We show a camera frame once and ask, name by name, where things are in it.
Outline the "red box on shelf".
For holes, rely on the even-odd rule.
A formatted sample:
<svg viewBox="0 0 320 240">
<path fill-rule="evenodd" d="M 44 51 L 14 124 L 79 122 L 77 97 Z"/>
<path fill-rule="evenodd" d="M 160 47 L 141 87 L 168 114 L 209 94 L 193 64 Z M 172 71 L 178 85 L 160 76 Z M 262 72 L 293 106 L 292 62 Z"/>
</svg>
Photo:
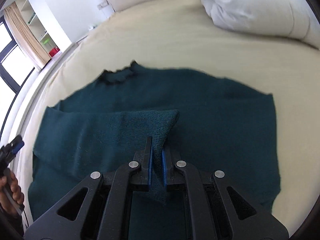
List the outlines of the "red box on shelf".
<svg viewBox="0 0 320 240">
<path fill-rule="evenodd" d="M 59 51 L 60 51 L 59 47 L 55 46 L 49 51 L 48 54 L 50 55 L 50 57 L 54 57 Z"/>
</svg>

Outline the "dark green knit sweater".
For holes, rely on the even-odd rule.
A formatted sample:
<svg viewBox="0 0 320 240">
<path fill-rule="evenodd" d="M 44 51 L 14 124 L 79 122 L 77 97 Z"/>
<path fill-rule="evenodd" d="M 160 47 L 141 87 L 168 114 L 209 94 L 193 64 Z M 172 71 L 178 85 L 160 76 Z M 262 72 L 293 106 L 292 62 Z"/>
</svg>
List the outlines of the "dark green knit sweater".
<svg viewBox="0 0 320 240">
<path fill-rule="evenodd" d="M 168 145 L 201 171 L 221 170 L 271 211 L 280 193 L 272 94 L 191 69 L 136 62 L 48 107 L 33 148 L 28 199 L 38 219 L 94 171 L 113 172 L 152 137 L 151 190 L 136 192 L 130 239 L 184 239 L 182 202 L 163 186 Z"/>
</svg>

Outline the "cream bed mattress sheet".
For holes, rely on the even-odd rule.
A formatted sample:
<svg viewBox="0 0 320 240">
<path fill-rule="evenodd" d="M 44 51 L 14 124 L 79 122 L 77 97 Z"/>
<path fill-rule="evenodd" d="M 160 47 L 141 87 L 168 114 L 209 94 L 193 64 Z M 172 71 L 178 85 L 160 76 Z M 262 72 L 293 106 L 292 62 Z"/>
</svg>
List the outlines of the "cream bed mattress sheet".
<svg viewBox="0 0 320 240">
<path fill-rule="evenodd" d="M 200 0 L 148 1 L 89 32 L 37 100 L 16 170 L 22 191 L 32 182 L 33 145 L 46 107 L 103 70 L 122 69 L 131 61 L 149 68 L 193 68 L 273 94 L 281 192 L 272 213 L 294 234 L 319 196 L 319 51 L 287 38 L 220 29 Z"/>
</svg>

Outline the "black framed window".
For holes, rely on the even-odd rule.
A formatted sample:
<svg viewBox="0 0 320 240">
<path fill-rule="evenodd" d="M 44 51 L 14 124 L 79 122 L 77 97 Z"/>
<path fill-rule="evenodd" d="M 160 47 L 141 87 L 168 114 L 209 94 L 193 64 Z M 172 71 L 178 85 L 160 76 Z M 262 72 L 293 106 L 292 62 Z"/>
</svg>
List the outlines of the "black framed window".
<svg viewBox="0 0 320 240">
<path fill-rule="evenodd" d="M 1 16 L 1 141 L 9 136 L 35 66 L 25 56 Z"/>
</svg>

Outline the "wall socket plate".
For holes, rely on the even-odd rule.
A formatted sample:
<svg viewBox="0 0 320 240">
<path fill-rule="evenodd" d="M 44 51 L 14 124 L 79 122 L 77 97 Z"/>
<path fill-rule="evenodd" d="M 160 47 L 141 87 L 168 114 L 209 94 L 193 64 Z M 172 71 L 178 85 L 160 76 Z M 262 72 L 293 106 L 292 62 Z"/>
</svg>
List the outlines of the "wall socket plate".
<svg viewBox="0 0 320 240">
<path fill-rule="evenodd" d="M 101 9 L 107 7 L 108 5 L 109 5 L 108 1 L 103 1 L 103 2 L 101 2 L 101 3 L 99 3 L 99 4 L 97 5 L 97 8 L 98 8 L 99 10 L 101 10 Z"/>
</svg>

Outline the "beige curtain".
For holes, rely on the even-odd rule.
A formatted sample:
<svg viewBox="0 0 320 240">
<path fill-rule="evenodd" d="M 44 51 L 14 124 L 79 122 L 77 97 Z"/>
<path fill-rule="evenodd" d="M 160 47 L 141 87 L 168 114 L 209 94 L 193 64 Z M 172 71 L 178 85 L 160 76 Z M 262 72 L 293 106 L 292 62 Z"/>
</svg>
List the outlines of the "beige curtain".
<svg viewBox="0 0 320 240">
<path fill-rule="evenodd" d="M 31 32 L 16 2 L 12 2 L 4 9 L 4 19 L 24 55 L 33 61 L 37 69 L 42 70 L 51 57 Z"/>
</svg>

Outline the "white folded duvet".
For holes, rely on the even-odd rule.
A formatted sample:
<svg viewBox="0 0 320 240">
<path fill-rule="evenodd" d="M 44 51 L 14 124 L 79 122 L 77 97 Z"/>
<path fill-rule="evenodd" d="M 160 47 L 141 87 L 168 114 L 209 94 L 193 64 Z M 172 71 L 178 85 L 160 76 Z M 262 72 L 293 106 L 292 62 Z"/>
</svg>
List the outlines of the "white folded duvet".
<svg viewBox="0 0 320 240">
<path fill-rule="evenodd" d="M 215 26 L 280 36 L 319 48 L 319 22 L 306 0 L 201 0 Z"/>
</svg>

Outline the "white open shelf unit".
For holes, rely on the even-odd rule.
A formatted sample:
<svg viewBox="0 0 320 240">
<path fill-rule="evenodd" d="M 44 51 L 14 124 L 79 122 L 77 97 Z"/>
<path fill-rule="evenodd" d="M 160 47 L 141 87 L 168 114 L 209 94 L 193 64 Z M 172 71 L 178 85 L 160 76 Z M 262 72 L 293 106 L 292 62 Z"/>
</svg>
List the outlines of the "white open shelf unit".
<svg viewBox="0 0 320 240">
<path fill-rule="evenodd" d="M 25 21 L 28 25 L 30 31 L 33 33 L 35 38 L 39 41 L 41 46 L 45 49 L 47 53 L 54 48 L 56 43 L 53 41 L 51 36 L 49 35 L 48 31 L 45 29 L 43 24 L 41 23 L 38 15 L 34 11 L 31 3 L 29 0 L 15 0 L 17 7 Z M 41 40 L 44 38 L 50 38 L 49 43 L 42 44 Z"/>
</svg>

